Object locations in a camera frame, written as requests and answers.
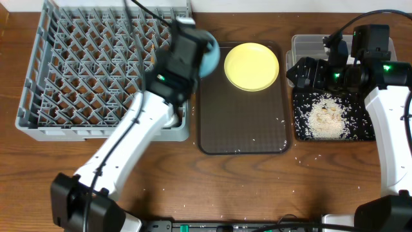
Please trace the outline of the light blue bowl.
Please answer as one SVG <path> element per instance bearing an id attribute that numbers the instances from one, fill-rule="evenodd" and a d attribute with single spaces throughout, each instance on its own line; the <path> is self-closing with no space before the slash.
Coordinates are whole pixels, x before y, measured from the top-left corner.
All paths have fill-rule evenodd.
<path id="1" fill-rule="evenodd" d="M 220 47 L 216 38 L 208 31 L 205 31 L 209 38 L 207 48 L 208 52 L 205 52 L 200 64 L 199 77 L 202 79 L 210 75 L 218 66 L 220 61 Z"/>

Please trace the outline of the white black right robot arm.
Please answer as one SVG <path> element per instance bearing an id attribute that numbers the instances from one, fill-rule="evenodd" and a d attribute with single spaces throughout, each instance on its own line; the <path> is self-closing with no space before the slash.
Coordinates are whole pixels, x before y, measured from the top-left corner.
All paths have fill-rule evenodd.
<path id="1" fill-rule="evenodd" d="M 363 58 L 342 68 L 303 57 L 286 77 L 295 87 L 364 96 L 377 143 L 380 198 L 352 215 L 322 217 L 322 231 L 411 231 L 411 65 Z"/>

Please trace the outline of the white pink bowl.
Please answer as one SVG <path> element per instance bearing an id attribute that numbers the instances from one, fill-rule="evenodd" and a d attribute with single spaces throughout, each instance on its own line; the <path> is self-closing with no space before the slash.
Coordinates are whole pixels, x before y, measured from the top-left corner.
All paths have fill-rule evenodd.
<path id="1" fill-rule="evenodd" d="M 173 128 L 180 122 L 180 118 L 177 114 L 174 114 L 170 120 L 164 125 L 165 128 Z"/>

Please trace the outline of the yellow round plate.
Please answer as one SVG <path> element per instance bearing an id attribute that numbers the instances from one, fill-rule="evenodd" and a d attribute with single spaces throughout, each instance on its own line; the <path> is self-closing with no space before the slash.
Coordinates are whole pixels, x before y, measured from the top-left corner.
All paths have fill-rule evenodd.
<path id="1" fill-rule="evenodd" d="M 279 75 L 277 56 L 267 46 L 243 43 L 227 54 L 224 62 L 227 79 L 237 88 L 258 92 L 272 85 Z"/>

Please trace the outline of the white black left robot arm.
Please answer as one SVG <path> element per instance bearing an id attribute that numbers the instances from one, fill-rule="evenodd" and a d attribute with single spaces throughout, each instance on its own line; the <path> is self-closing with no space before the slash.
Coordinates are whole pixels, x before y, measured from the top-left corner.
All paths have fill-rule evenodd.
<path id="1" fill-rule="evenodd" d="M 59 173 L 50 187 L 53 223 L 65 231 L 140 231 L 143 223 L 123 210 L 120 198 L 128 176 L 154 136 L 172 121 L 200 78 L 204 63 L 219 60 L 218 43 L 205 30 L 185 29 L 161 50 L 144 74 L 143 89 L 112 135 L 74 176 Z"/>

